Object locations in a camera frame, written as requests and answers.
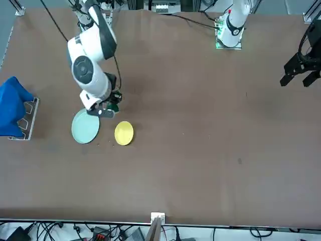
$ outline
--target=yellow plate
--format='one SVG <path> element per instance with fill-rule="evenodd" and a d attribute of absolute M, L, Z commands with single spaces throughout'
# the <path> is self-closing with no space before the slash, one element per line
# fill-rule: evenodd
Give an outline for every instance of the yellow plate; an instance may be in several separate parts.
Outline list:
<path fill-rule="evenodd" d="M 129 122 L 120 122 L 115 129 L 115 139 L 122 146 L 128 145 L 134 136 L 134 129 Z"/>

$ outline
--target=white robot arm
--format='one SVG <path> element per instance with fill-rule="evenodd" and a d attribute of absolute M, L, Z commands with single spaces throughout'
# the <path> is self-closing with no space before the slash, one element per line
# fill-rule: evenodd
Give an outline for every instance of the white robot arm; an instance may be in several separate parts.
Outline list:
<path fill-rule="evenodd" d="M 222 33 L 218 36 L 223 45 L 232 48 L 240 42 L 249 13 L 249 0 L 233 0 L 232 10 L 224 15 Z"/>
<path fill-rule="evenodd" d="M 113 117 L 122 95 L 115 90 L 116 77 L 104 73 L 98 62 L 109 59 L 116 51 L 116 37 L 106 23 L 95 0 L 83 0 L 94 24 L 68 41 L 72 75 L 83 89 L 80 98 L 91 115 Z"/>

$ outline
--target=brown table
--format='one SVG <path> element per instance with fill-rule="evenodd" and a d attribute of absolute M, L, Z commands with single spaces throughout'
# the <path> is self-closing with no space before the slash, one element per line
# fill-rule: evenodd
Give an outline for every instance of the brown table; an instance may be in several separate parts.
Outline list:
<path fill-rule="evenodd" d="M 73 37 L 72 12 L 52 13 Z M 168 223 L 320 227 L 320 82 L 279 84 L 306 27 L 301 16 L 249 16 L 243 50 L 224 51 L 210 29 L 121 11 L 121 113 L 80 145 L 66 43 L 43 9 L 28 9 L 0 76 L 41 102 L 31 141 L 0 139 L 0 216 L 148 222 L 161 211 Z M 116 73 L 112 60 L 101 66 Z M 127 147 L 113 136 L 122 120 L 135 129 Z"/>

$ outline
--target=metal bracket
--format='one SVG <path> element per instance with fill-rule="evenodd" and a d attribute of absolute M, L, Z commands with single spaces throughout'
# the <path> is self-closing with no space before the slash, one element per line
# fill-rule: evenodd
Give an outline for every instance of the metal bracket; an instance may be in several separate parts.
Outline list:
<path fill-rule="evenodd" d="M 23 16 L 25 15 L 26 8 L 23 7 L 18 0 L 9 0 L 11 4 L 14 6 L 14 8 L 17 10 L 16 11 L 16 16 Z"/>
<path fill-rule="evenodd" d="M 161 224 L 165 225 L 165 213 L 164 212 L 152 212 L 150 213 L 150 222 L 152 223 L 155 218 L 160 218 Z"/>
<path fill-rule="evenodd" d="M 303 13 L 303 20 L 305 23 L 311 23 L 312 19 L 318 14 L 320 11 L 321 0 L 314 0 L 310 7 Z"/>
<path fill-rule="evenodd" d="M 159 241 L 161 237 L 161 227 L 165 224 L 165 213 L 152 212 L 150 214 L 150 228 L 145 241 Z"/>

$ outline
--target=blue cloth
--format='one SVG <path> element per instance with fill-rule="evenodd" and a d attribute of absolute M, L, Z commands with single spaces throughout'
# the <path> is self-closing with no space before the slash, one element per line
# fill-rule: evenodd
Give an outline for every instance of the blue cloth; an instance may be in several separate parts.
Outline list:
<path fill-rule="evenodd" d="M 26 114 L 24 102 L 33 99 L 16 77 L 9 78 L 0 86 L 0 136 L 23 136 L 17 121 Z"/>

